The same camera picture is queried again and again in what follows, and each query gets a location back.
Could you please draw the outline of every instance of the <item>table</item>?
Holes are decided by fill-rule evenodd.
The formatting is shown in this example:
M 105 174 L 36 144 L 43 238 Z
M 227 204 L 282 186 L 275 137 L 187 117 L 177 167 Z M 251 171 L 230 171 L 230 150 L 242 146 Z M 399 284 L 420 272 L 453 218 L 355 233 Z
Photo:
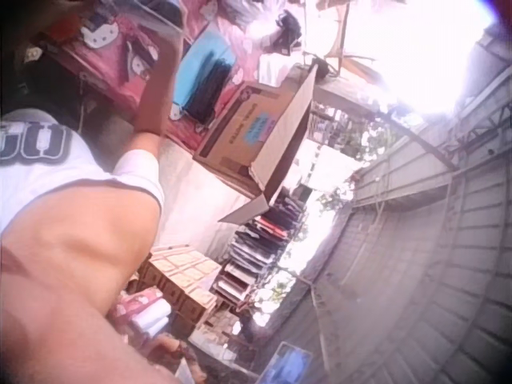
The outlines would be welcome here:
M 262 51 L 237 26 L 218 16 L 216 0 L 185 0 L 182 5 L 186 11 L 185 32 L 188 37 L 195 40 L 209 22 L 215 23 L 236 56 L 232 79 L 221 92 L 215 107 L 218 115 L 242 81 L 258 80 L 258 60 Z M 76 38 L 50 54 L 65 68 L 113 100 L 116 107 L 134 114 L 146 83 L 139 76 L 128 82 L 122 79 L 122 66 L 125 65 L 124 36 L 137 36 L 148 46 L 153 43 L 122 14 L 115 21 L 119 25 L 119 36 L 107 46 L 92 50 L 81 39 Z M 187 116 L 177 121 L 169 120 L 166 128 L 166 135 L 171 140 L 192 153 L 199 147 L 206 132 L 204 126 Z

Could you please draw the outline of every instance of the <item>open cardboard box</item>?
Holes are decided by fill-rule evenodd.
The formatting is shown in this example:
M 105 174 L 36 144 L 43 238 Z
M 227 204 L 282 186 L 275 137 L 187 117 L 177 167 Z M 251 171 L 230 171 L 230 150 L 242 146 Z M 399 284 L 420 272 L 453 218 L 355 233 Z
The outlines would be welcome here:
M 244 84 L 195 152 L 195 161 L 251 198 L 221 222 L 241 225 L 270 208 L 306 136 L 316 69 L 302 70 L 295 87 Z

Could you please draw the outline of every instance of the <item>printed number on shirt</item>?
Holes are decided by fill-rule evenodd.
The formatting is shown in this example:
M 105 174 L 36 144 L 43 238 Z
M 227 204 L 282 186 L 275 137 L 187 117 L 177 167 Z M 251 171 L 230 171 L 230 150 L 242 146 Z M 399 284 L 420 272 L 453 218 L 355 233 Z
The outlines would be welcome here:
M 14 162 L 33 164 L 63 162 L 70 148 L 71 132 L 64 126 L 40 122 L 2 122 L 0 166 Z

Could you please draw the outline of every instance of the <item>concrete floor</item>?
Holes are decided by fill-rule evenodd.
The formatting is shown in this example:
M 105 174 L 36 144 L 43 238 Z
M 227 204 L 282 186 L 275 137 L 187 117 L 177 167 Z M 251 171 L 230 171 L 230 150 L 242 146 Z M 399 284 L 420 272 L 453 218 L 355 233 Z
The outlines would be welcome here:
M 112 170 L 132 131 L 132 125 L 111 115 L 106 121 L 89 120 L 83 136 L 100 166 Z M 237 226 L 218 220 L 247 198 L 194 162 L 191 154 L 171 140 L 163 144 L 160 183 L 165 202 L 155 245 L 190 244 L 219 260 Z

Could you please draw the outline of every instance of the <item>white t-shirt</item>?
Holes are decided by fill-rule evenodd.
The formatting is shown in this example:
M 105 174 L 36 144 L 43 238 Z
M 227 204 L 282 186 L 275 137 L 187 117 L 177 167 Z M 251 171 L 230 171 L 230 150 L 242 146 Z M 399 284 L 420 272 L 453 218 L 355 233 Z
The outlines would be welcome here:
M 114 172 L 103 171 L 82 138 L 56 122 L 2 121 L 0 234 L 26 205 L 78 180 L 116 181 L 153 195 L 162 207 L 158 161 L 145 150 L 126 152 Z

